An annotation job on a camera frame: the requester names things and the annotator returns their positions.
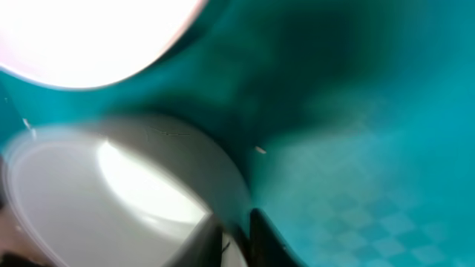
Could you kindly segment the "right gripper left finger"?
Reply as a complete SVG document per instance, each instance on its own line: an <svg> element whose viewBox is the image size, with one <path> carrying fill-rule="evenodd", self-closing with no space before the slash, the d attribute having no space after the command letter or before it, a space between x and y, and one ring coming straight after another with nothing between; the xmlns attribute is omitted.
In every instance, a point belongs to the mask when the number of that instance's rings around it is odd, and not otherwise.
<svg viewBox="0 0 475 267"><path fill-rule="evenodd" d="M176 222L171 236L179 241L178 250L165 267L221 267L223 225L214 214L199 222Z"/></svg>

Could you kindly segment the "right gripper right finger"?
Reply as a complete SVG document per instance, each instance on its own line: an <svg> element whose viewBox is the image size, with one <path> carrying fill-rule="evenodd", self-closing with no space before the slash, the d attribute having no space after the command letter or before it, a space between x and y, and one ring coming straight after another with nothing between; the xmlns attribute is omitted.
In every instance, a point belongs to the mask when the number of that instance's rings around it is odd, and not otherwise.
<svg viewBox="0 0 475 267"><path fill-rule="evenodd" d="M304 267L281 242L273 224L258 208L250 212L249 249L251 267Z"/></svg>

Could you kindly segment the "grey bowl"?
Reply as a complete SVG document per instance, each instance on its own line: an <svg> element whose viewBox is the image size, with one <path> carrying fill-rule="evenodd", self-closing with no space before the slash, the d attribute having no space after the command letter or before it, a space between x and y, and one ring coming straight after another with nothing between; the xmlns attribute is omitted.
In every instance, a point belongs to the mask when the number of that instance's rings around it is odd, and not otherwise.
<svg viewBox="0 0 475 267"><path fill-rule="evenodd" d="M251 200L226 152L170 116L28 128L1 155L3 266L163 266L175 223L214 214L245 266Z"/></svg>

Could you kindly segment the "pink plate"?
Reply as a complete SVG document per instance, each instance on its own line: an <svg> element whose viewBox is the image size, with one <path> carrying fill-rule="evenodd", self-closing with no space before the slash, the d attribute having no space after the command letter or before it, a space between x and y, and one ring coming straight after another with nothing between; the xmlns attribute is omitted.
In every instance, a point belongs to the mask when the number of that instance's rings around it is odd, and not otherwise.
<svg viewBox="0 0 475 267"><path fill-rule="evenodd" d="M94 90L163 56L205 0L1 0L1 70L55 90Z"/></svg>

